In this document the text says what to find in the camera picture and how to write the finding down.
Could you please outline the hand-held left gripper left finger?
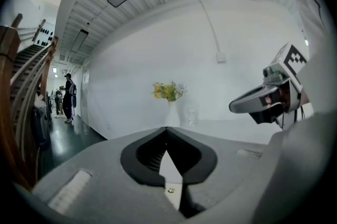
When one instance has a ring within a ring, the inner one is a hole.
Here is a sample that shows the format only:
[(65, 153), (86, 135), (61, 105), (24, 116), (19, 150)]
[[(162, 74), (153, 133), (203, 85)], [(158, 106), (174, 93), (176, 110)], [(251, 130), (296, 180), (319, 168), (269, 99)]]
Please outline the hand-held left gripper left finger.
[(32, 193), (49, 203), (75, 174), (82, 170), (91, 177), (63, 216), (78, 223), (179, 224), (184, 216), (164, 194), (163, 187), (138, 184), (123, 169), (122, 150), (156, 129), (96, 143), (62, 163), (34, 187)]

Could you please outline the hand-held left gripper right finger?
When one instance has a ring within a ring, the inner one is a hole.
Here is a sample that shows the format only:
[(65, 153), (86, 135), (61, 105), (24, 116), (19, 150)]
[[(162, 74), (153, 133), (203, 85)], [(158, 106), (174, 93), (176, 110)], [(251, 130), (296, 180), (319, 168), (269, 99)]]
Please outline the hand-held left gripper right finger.
[(185, 220), (214, 207), (256, 170), (266, 144), (234, 141), (182, 128), (166, 129), (166, 149), (182, 179), (173, 184), (179, 207), (170, 201), (168, 220)]

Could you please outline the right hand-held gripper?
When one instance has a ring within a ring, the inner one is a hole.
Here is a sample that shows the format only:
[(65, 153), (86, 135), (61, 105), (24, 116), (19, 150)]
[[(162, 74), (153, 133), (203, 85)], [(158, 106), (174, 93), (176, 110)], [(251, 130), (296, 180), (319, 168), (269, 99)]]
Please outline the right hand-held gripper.
[(297, 78), (307, 60), (292, 44), (286, 44), (263, 69), (263, 84), (234, 99), (229, 104), (233, 113), (250, 113), (257, 124), (277, 124), (288, 129), (305, 118), (301, 97), (303, 86)]

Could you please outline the white oval table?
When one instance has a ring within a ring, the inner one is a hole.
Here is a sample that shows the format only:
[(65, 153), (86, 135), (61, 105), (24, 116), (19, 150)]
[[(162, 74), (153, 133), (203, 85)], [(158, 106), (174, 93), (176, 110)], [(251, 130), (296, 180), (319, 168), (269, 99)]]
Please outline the white oval table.
[(199, 120), (194, 126), (181, 123), (180, 127), (203, 135), (256, 144), (268, 144), (272, 135), (281, 131), (275, 123), (258, 125), (251, 118)]

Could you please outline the large white wooden drawer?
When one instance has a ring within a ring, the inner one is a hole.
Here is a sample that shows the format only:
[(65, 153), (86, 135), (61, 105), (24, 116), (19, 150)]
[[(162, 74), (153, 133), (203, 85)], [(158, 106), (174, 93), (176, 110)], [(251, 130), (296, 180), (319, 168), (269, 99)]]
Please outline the large white wooden drawer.
[(163, 155), (159, 174), (165, 179), (164, 194), (172, 206), (179, 210), (182, 196), (183, 178), (166, 151)]

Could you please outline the clear glass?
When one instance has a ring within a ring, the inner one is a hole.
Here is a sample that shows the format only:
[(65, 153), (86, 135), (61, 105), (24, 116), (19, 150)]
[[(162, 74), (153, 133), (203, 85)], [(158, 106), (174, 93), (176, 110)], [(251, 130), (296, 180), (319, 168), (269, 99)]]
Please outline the clear glass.
[(198, 119), (198, 110), (195, 107), (187, 107), (185, 111), (186, 122), (187, 124), (192, 127), (195, 126)]

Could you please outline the white vase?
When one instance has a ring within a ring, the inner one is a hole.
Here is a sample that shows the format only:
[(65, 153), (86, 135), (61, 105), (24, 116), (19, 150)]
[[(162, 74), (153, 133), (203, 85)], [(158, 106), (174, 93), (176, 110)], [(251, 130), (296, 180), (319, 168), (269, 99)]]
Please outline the white vase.
[(180, 127), (180, 117), (177, 111), (176, 101), (169, 101), (168, 102), (168, 114), (165, 119), (165, 124), (168, 127)]

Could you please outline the pastel flower bouquet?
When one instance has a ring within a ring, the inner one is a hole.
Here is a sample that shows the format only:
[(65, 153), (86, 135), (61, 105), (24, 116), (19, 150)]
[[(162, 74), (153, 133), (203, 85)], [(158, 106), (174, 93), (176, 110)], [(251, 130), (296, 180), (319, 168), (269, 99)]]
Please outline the pastel flower bouquet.
[(168, 102), (177, 101), (186, 92), (183, 84), (177, 84), (173, 80), (169, 83), (154, 83), (152, 94), (157, 99), (166, 99)]

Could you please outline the small ceiling light panel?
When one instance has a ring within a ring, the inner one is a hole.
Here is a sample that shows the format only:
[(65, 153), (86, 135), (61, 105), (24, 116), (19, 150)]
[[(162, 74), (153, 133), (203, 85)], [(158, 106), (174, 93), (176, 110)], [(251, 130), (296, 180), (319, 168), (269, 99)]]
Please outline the small ceiling light panel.
[(88, 36), (88, 32), (84, 29), (81, 29), (80, 32), (77, 34), (76, 39), (73, 43), (73, 46), (71, 48), (71, 52), (78, 52), (79, 48), (83, 44), (83, 42), (86, 40)]

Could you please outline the white perforated panel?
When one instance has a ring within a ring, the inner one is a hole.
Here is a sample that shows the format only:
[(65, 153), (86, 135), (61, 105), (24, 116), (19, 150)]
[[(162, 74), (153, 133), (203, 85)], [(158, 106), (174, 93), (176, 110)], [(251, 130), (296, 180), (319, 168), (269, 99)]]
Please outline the white perforated panel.
[(49, 22), (45, 22), (44, 26), (40, 29), (40, 32), (33, 44), (37, 46), (47, 47), (51, 44), (54, 37), (55, 25)]

